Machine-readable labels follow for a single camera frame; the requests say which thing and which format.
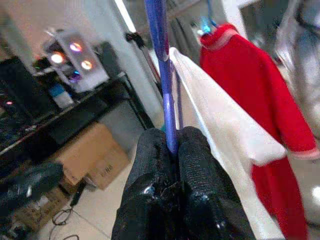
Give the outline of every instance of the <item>white wall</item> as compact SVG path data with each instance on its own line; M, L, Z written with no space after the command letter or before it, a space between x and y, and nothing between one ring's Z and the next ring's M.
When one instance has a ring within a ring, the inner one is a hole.
M8 0L1 2L21 30L34 55L42 55L48 27L76 29L97 44L108 41L116 51L120 67L127 72L146 112L156 127L163 124L162 104L153 76L141 51L126 42L126 25L113 0Z

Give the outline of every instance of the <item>red coat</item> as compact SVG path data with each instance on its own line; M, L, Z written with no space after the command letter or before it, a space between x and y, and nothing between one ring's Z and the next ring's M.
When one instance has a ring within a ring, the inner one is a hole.
M201 38L201 67L270 135L304 160L320 157L314 136L277 66L231 24ZM288 158L254 166L257 194L283 235L307 239L299 187Z

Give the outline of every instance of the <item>tile floor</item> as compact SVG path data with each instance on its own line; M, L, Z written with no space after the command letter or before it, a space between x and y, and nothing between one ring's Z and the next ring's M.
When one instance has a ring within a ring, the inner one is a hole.
M136 148L129 153L129 158L134 159ZM310 187L312 183L320 184L320 165L305 165L291 161L297 179L299 180L301 192L304 194L305 204L312 204L310 200ZM105 191L92 191L86 188L79 203L74 208L74 213L65 226L58 226L52 231L51 240L62 240L65 237L77 234L80 240L108 240L111 239L112 228L116 219L116 211L120 206L123 188L132 167L132 162L121 172L121 174L108 186ZM314 204L307 208L312 209L315 219L320 221L320 211L314 209ZM48 240L53 224L49 222L35 237L34 240ZM320 240L320 227L310 227L309 240Z

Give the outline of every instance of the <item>purple pole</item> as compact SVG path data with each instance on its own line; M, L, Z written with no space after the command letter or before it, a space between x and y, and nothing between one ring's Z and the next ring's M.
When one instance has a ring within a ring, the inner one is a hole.
M169 58L166 1L145 0L144 5L148 17L153 47L159 61L166 144L171 154L177 156L178 140L174 99L172 96L172 72Z

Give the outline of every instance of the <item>white towel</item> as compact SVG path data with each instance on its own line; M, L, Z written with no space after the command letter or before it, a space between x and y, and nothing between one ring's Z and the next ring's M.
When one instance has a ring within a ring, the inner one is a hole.
M253 164L285 156L285 148L253 120L209 75L176 48L172 92L177 129L199 128L230 176L257 239L284 239L262 205L251 179Z

